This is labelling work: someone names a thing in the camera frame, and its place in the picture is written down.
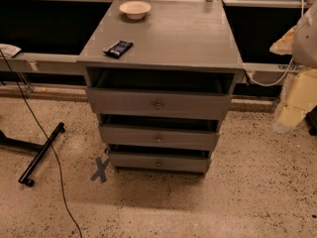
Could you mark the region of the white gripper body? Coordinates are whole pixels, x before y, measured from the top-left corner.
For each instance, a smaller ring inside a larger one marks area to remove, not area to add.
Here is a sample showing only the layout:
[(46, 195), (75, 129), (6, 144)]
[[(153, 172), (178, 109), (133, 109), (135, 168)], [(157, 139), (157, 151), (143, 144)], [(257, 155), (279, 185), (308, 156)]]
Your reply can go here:
[(289, 74), (274, 111), (273, 130), (285, 133), (295, 129), (316, 106), (317, 69), (308, 68), (297, 74)]

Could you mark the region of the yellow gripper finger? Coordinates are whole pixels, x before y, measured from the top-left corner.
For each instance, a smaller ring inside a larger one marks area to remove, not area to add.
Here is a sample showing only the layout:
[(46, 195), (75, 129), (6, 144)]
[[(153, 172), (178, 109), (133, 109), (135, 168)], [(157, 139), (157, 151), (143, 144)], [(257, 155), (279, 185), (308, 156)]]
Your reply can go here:
[(279, 40), (273, 43), (269, 51), (273, 54), (284, 56), (292, 54), (292, 42), (294, 36), (294, 27), (289, 29)]

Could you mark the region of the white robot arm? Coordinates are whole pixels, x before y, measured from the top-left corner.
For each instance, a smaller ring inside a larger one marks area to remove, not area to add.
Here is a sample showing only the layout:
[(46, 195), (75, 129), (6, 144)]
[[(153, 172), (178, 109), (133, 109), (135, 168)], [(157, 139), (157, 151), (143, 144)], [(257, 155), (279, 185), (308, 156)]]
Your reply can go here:
[(269, 48), (276, 55), (292, 55), (305, 69), (294, 76), (285, 100), (277, 106), (274, 130), (293, 130), (317, 106), (317, 12), (310, 7), (297, 25)]

